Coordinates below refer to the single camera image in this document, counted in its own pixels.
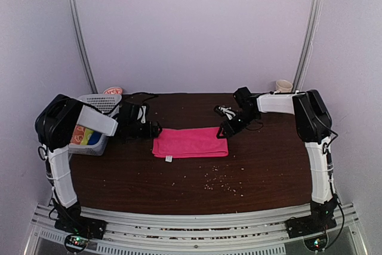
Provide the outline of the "pink towel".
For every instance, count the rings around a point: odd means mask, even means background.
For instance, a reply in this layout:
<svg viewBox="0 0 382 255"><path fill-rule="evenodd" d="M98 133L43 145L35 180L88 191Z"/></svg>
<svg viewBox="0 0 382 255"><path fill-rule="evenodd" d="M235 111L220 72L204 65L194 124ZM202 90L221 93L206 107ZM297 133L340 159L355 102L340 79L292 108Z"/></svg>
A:
<svg viewBox="0 0 382 255"><path fill-rule="evenodd" d="M219 128L164 128L153 140L152 153L157 158L216 158L229 155L227 139L217 138Z"/></svg>

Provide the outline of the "orange bunny towel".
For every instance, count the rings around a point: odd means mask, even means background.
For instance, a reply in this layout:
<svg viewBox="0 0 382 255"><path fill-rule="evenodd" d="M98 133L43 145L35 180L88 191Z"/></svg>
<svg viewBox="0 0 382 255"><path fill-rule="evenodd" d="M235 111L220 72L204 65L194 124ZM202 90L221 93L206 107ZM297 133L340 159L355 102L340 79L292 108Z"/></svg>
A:
<svg viewBox="0 0 382 255"><path fill-rule="evenodd" d="M77 125L73 131L70 143L74 145L80 145L85 134L85 128Z"/></svg>

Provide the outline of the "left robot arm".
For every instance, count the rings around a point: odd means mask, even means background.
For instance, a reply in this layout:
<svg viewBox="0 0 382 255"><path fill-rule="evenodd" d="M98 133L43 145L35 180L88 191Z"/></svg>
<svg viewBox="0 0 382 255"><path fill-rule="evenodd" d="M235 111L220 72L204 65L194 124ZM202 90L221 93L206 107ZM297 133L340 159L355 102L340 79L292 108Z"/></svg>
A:
<svg viewBox="0 0 382 255"><path fill-rule="evenodd" d="M90 94L78 99L58 94L35 121L45 161L48 180L53 188L53 203L65 227L81 233L86 221L72 183L69 155L76 126L95 131L105 137L155 139L162 133L158 122L148 121L146 102L126 102L119 94Z"/></svg>

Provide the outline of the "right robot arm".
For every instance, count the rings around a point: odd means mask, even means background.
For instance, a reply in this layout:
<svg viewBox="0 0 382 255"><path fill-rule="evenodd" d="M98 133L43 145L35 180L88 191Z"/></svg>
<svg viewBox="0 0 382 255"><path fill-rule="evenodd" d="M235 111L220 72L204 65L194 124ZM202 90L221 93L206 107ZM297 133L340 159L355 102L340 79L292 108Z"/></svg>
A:
<svg viewBox="0 0 382 255"><path fill-rule="evenodd" d="M308 162L311 214L289 223L306 224L310 231L320 231L338 206L330 150L338 135L331 129L332 119L321 95L317 90L252 94L242 87L233 97L238 111L225 106L214 108L225 117L217 138L231 139L241 161L250 159L265 165Z"/></svg>

